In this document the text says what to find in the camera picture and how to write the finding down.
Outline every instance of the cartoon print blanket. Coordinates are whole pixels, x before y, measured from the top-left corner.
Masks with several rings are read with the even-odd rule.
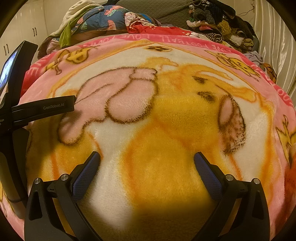
[[[217,204],[194,166],[199,151],[238,180],[261,180],[271,238],[296,204],[291,99],[236,50],[190,36],[93,40],[32,65],[20,103],[65,95],[76,95],[74,112],[27,126],[28,192],[99,152],[79,207],[104,241],[191,240]],[[1,185],[0,201],[24,237]]]

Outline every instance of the textured blue pad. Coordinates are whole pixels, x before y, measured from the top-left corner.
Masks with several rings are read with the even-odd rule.
[[[84,197],[98,170],[100,164],[100,155],[95,153],[94,155],[91,155],[90,159],[87,161],[88,163],[86,164],[85,168],[83,168],[78,178],[73,183],[72,198],[74,202],[77,202]]]
[[[194,155],[194,163],[196,170],[212,199],[221,200],[223,196],[222,184],[199,153]]]

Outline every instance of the black wire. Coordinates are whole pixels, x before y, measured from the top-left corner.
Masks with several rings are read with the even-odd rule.
[[[247,12],[242,12],[239,15],[237,15],[238,17],[242,17],[242,16],[246,16],[250,11],[254,10],[255,7],[253,7],[251,10],[247,11]]]

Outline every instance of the metal screw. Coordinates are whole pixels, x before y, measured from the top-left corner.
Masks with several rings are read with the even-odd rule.
[[[257,179],[257,178],[255,178],[255,179],[254,179],[254,183],[255,183],[255,184],[259,184],[259,183],[260,183],[260,180]]]
[[[67,174],[64,174],[64,175],[62,175],[61,176],[61,179],[62,179],[62,181],[65,181],[65,180],[67,180],[68,179],[68,175]]]
[[[35,183],[35,184],[38,184],[40,181],[41,181],[40,178],[36,178],[36,179],[34,180],[34,183]]]
[[[233,181],[233,176],[232,175],[226,175],[226,179],[228,181]]]

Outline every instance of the white curtain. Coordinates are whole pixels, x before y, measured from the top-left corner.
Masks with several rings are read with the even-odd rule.
[[[296,106],[296,41],[277,11],[266,0],[255,0],[254,30],[264,62],[277,73],[277,85]]]

